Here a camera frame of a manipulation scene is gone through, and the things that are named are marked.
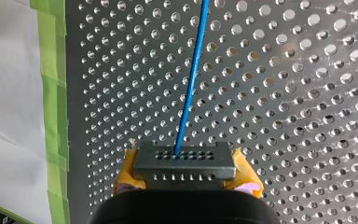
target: perforated metal sheet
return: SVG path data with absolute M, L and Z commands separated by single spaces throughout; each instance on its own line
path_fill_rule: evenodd
M 172 145 L 195 1 L 67 1 L 69 200 L 112 195 L 130 138 Z M 185 144 L 228 141 L 282 223 L 358 222 L 358 0 L 211 1 Z

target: hole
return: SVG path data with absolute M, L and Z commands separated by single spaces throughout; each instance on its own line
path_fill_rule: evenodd
M 200 24 L 200 18 L 198 16 L 193 16 L 190 20 L 190 24 L 194 27 L 198 27 Z
M 310 26 L 315 26 L 321 22 L 321 17 L 318 14 L 312 14 L 308 17 L 308 24 Z
M 211 72 L 212 71 L 212 64 L 211 63 L 205 63 L 203 65 L 203 69 L 205 72 Z
M 205 100 L 199 99 L 199 100 L 197 101 L 197 105 L 198 105 L 199 107 L 205 106 Z
M 265 87 L 272 87 L 274 85 L 274 79 L 272 79 L 271 77 L 268 77 L 268 78 L 264 79 L 263 84 Z
M 161 18 L 161 9 L 155 8 L 155 9 L 153 10 L 153 17 L 156 18 L 156 19 Z
M 203 91 L 208 90 L 209 84 L 206 81 L 201 82 L 200 87 Z
M 173 44 L 175 44 L 175 43 L 177 43 L 178 42 L 178 36 L 176 35 L 176 34 L 172 34 L 172 35 L 170 35 L 170 42 L 171 43 L 173 43 Z
M 231 68 L 228 68 L 228 67 L 227 67 L 227 68 L 224 68 L 224 69 L 223 69 L 223 72 L 222 72 L 222 73 L 223 73 L 223 76 L 224 76 L 224 77 L 229 77 L 229 76 L 231 76 L 231 74 L 232 74 L 232 70 L 231 70 Z
M 94 18 L 91 15 L 86 16 L 86 22 L 92 23 L 94 21 Z
M 219 94 L 220 95 L 224 95 L 226 93 L 228 93 L 228 88 L 227 87 L 220 87 L 219 88 Z
M 187 45 L 190 47 L 190 48 L 194 48 L 196 46 L 196 39 L 195 38 L 189 38 L 187 40 Z
M 235 55 L 237 55 L 237 49 L 235 49 L 234 47 L 230 47 L 227 49 L 228 57 L 234 57 Z
M 231 12 L 226 12 L 223 18 L 225 18 L 225 21 L 230 21 L 232 19 Z
M 324 53 L 326 55 L 333 55 L 335 53 L 337 53 L 337 47 L 336 45 L 327 45 L 325 48 L 324 48 Z
M 287 9 L 283 12 L 283 19 L 290 21 L 295 18 L 296 13 L 292 9 Z
M 171 15 L 171 20 L 172 20 L 173 22 L 179 22 L 180 19 L 181 19 L 180 14 L 177 13 L 177 12 L 173 12 L 173 14 Z
M 276 67 L 279 66 L 281 64 L 281 59 L 279 59 L 279 57 L 272 57 L 269 60 L 269 65 L 271 65 L 271 67 Z
M 136 5 L 134 10 L 138 15 L 144 14 L 144 7 L 142 5 Z
M 354 62 L 358 61 L 358 49 L 354 50 L 354 51 L 351 53 L 350 57 L 351 57 L 351 60 L 352 60 L 352 61 L 354 61 Z
M 244 12 L 244 11 L 246 11 L 247 8 L 248 8 L 248 4 L 245 1 L 240 0 L 237 3 L 237 11 Z
M 303 39 L 300 42 L 300 47 L 303 50 L 310 49 L 311 46 L 312 46 L 312 42 L 310 42 L 309 39 Z
M 216 112 L 222 113 L 223 111 L 225 111 L 225 108 L 224 108 L 222 105 L 216 105 L 216 106 L 214 107 L 214 110 L 215 110 Z
M 238 99 L 239 100 L 241 100 L 241 101 L 244 101 L 244 100 L 246 100 L 246 97 L 247 97 L 248 95 L 246 94 L 246 92 L 244 92 L 244 91 L 240 91 L 239 93 L 238 93 Z
M 231 28 L 231 33 L 233 35 L 242 34 L 242 27 L 240 25 L 238 25 L 238 24 L 233 25 L 232 28 Z
M 206 49 L 209 52 L 215 52 L 216 51 L 216 44 L 214 42 L 211 42 L 206 46 Z
M 184 4 L 183 5 L 183 11 L 188 12 L 189 10 L 190 10 L 190 5 L 189 4 Z
M 345 30 L 345 28 L 347 28 L 347 25 L 347 21 L 345 21 L 344 19 L 339 19 L 334 22 L 334 29 L 338 32 L 343 31 Z
M 227 36 L 226 35 L 221 35 L 219 37 L 219 41 L 220 41 L 220 43 L 225 44 L 227 42 Z
M 264 31 L 261 29 L 257 29 L 254 31 L 254 39 L 255 40 L 260 40 L 264 38 Z
M 214 0 L 215 7 L 224 7 L 225 3 L 226 3 L 226 0 Z
M 287 35 L 280 34 L 276 38 L 277 44 L 285 45 L 287 43 Z
M 250 53 L 248 54 L 248 60 L 249 60 L 249 62 L 254 62 L 254 61 L 256 61 L 257 59 L 258 59 L 258 54 L 257 54 L 257 52 L 252 51 L 252 52 L 250 52 Z
M 268 16 L 271 13 L 271 7 L 269 5 L 264 5 L 260 9 L 258 9 L 260 16 Z
M 159 39 L 159 36 L 160 36 L 158 30 L 153 30 L 151 35 L 152 35 L 153 39 Z
M 211 30 L 218 31 L 218 30 L 220 30 L 220 27 L 221 27 L 220 21 L 212 21 L 211 22 Z

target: yellow plastic part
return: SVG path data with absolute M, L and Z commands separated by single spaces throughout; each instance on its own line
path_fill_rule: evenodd
M 126 158 L 124 161 L 124 165 L 121 168 L 120 174 L 118 175 L 114 188 L 114 193 L 117 193 L 117 186 L 120 184 L 130 185 L 138 189 L 146 189 L 146 184 L 143 180 L 136 180 L 132 176 L 133 164 L 135 162 L 137 152 L 137 149 L 128 149 L 126 151 Z M 237 167 L 237 172 L 234 180 L 225 181 L 224 188 L 235 189 L 236 187 L 243 184 L 255 183 L 260 186 L 260 190 L 254 190 L 253 194 L 256 198 L 260 198 L 264 189 L 263 183 L 260 181 L 257 174 L 252 169 L 252 166 L 242 155 L 241 149 L 237 148 L 232 157 Z
M 124 160 L 123 167 L 121 168 L 120 173 L 118 174 L 115 187 L 113 189 L 114 193 L 117 193 L 117 186 L 120 184 L 131 185 L 138 189 L 146 189 L 146 183 L 143 180 L 136 180 L 132 177 L 133 174 L 133 164 L 135 162 L 138 149 L 127 149 L 126 156 Z
M 260 190 L 253 190 L 253 195 L 256 198 L 260 198 L 264 190 L 263 183 L 261 182 L 260 178 L 258 178 L 258 175 L 255 173 L 254 169 L 252 169 L 252 166 L 242 155 L 240 148 L 237 148 L 234 151 L 232 159 L 234 160 L 235 166 L 237 167 L 237 173 L 235 174 L 234 180 L 225 181 L 224 188 L 235 189 L 236 187 L 243 184 L 255 183 L 260 186 Z

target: white surface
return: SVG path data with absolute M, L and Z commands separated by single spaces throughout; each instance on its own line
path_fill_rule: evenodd
M 0 206 L 44 224 L 51 218 L 42 88 L 36 11 L 0 0 Z

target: blue wire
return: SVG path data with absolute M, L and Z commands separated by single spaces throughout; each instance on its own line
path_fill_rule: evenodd
M 176 156 L 178 156 L 181 151 L 182 141 L 185 135 L 186 123 L 188 119 L 188 109 L 190 108 L 191 101 L 193 99 L 193 90 L 196 84 L 197 70 L 200 63 L 202 41 L 205 35 L 205 27 L 206 27 L 206 21 L 208 16 L 208 6 L 209 6 L 209 0 L 203 0 L 201 6 L 201 13 L 200 13 L 199 32 L 197 33 L 196 48 L 193 54 L 193 64 L 191 65 L 191 73 L 190 73 L 190 79 L 187 87 L 186 101 L 185 101 L 185 106 L 183 108 L 182 118 L 180 120 L 179 133 L 176 137 L 176 145 L 174 151 Z

